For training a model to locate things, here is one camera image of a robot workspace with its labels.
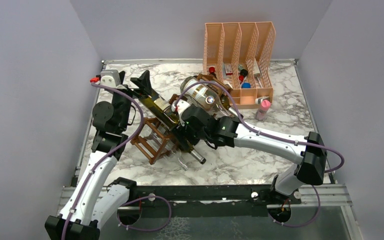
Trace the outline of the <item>dark green wine bottle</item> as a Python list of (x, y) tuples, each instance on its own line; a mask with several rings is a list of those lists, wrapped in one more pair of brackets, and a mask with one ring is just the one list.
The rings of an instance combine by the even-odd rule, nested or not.
[(194, 149), (187, 137), (183, 135), (179, 116), (172, 110), (170, 103), (153, 89), (150, 92), (137, 89), (136, 92), (138, 93), (138, 100), (155, 115), (154, 118), (145, 119), (144, 123), (161, 138), (161, 145), (157, 151), (151, 150), (151, 146), (146, 143), (146, 138), (137, 138), (137, 141), (147, 147), (150, 153), (153, 154), (149, 158), (149, 163), (152, 165), (160, 156), (167, 155), (169, 151), (163, 152), (163, 149), (166, 148), (168, 142), (172, 142), (171, 151), (178, 149), (183, 153), (190, 154), (200, 164), (205, 164), (206, 159)]

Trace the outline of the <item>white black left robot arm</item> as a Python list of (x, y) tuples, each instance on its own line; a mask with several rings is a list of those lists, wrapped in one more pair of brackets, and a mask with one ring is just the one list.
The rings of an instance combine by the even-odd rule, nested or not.
[(125, 72), (104, 70), (91, 79), (94, 87), (112, 94), (112, 100), (101, 101), (92, 109), (91, 124), (96, 129), (88, 165), (73, 194), (57, 216), (49, 216), (44, 224), (52, 240), (97, 240), (101, 228), (120, 205), (132, 205), (137, 200), (137, 191), (130, 186), (115, 184), (99, 199), (100, 192), (111, 170), (115, 167), (126, 144), (140, 130), (131, 135), (124, 132), (129, 126), (131, 106), (139, 114), (139, 125), (144, 125), (144, 113), (135, 101), (148, 97), (152, 92), (149, 70), (130, 80), (137, 87), (123, 84)]

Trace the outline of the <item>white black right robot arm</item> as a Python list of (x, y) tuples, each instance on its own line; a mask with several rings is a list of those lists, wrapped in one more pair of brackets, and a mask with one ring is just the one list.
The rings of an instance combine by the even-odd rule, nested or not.
[(213, 148), (232, 147), (263, 151), (282, 157), (293, 165), (275, 176), (268, 190), (269, 199), (280, 204), (302, 185), (324, 182), (327, 149), (316, 132), (288, 135), (248, 124), (236, 116), (214, 118), (204, 109), (180, 103), (171, 108), (179, 117), (185, 136), (205, 141)]

